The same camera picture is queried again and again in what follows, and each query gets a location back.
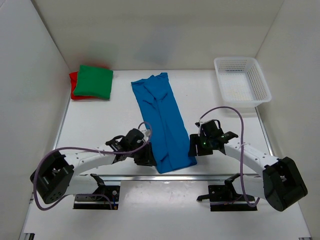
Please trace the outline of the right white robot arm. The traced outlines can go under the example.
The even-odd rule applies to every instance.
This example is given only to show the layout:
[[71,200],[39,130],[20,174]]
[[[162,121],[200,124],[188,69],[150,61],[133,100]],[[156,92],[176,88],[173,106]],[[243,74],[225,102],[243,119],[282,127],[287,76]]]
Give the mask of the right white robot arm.
[[218,120],[197,122],[198,133],[190,135],[190,157],[212,155],[214,151],[242,161],[256,173],[241,173],[224,180],[224,185],[214,193],[201,195],[198,201],[212,199],[227,204],[237,201],[244,194],[252,199],[264,199],[275,210],[282,212],[308,194],[305,182],[293,159],[278,158],[264,153],[231,132],[223,132]]

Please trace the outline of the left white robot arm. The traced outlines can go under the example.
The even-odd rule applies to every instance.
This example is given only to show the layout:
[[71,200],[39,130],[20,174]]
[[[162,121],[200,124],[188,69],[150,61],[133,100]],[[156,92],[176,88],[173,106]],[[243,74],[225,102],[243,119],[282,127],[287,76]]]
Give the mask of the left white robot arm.
[[31,174],[34,192],[49,205],[67,195],[89,195],[99,199],[104,195],[104,181],[96,173],[87,173],[102,166],[114,165],[132,158],[138,166],[155,167],[151,129],[131,129],[94,149],[68,147],[70,153],[59,148],[48,154]]

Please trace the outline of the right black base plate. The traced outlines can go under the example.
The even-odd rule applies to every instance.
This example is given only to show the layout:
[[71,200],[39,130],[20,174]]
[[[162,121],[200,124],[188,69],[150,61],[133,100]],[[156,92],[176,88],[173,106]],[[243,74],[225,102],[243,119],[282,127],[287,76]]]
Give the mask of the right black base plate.
[[208,193],[199,195],[197,202],[209,201],[211,212],[254,212],[257,206],[250,207],[241,194],[232,196],[225,185],[209,185]]

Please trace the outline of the white plastic basket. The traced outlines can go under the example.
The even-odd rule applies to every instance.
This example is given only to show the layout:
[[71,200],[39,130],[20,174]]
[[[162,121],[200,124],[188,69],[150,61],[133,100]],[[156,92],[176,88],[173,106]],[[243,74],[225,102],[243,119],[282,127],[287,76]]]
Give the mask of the white plastic basket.
[[214,69],[226,105],[255,108],[272,99],[258,61],[252,57],[217,57]]

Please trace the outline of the blue t shirt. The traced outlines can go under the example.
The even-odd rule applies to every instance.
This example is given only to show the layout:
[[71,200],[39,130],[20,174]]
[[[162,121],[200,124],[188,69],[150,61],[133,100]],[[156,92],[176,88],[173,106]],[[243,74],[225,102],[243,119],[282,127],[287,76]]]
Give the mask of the blue t shirt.
[[166,72],[131,83],[142,118],[152,127],[151,146],[160,174],[197,164]]

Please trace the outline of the aluminium rail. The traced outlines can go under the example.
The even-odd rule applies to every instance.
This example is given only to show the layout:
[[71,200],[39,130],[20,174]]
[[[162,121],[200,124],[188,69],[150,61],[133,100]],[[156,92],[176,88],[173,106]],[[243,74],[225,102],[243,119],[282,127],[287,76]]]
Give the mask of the aluminium rail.
[[224,181],[232,174],[98,175],[104,181]]

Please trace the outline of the red folded t shirt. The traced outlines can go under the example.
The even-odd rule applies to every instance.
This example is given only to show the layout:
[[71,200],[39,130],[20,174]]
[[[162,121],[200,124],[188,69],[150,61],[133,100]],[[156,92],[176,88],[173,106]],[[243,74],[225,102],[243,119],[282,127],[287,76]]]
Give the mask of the red folded t shirt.
[[76,88],[77,85],[77,77],[78,77],[78,72],[72,72],[69,74],[69,78],[70,78],[70,84],[71,84],[71,92],[70,92],[70,98],[72,100],[82,100],[83,97],[82,96],[78,96],[78,95],[74,95],[74,90]]

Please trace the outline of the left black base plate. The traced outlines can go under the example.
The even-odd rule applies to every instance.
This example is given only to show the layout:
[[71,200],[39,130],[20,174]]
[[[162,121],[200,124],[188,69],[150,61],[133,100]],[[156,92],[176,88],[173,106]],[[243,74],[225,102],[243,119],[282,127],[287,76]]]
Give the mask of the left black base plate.
[[99,187],[93,194],[76,194],[74,210],[111,210],[119,209],[121,185],[119,182],[108,183]]

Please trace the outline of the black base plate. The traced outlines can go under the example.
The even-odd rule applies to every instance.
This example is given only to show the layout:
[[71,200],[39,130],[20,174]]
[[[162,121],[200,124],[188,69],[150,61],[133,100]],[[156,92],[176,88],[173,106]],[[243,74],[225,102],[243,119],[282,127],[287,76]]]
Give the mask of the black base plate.
[[74,210],[111,210],[119,209],[121,185],[119,182],[108,183],[99,187],[93,194],[76,194]]
[[197,202],[209,201],[211,212],[254,212],[257,206],[250,207],[241,194],[232,196],[225,185],[209,185],[208,193],[199,195]]

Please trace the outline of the green folded t shirt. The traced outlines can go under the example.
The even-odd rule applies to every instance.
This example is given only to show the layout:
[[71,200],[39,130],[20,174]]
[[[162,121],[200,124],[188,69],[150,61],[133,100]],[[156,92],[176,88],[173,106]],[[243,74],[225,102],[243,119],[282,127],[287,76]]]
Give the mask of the green folded t shirt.
[[107,68],[80,65],[73,94],[75,96],[96,97],[109,100],[113,75],[114,72]]

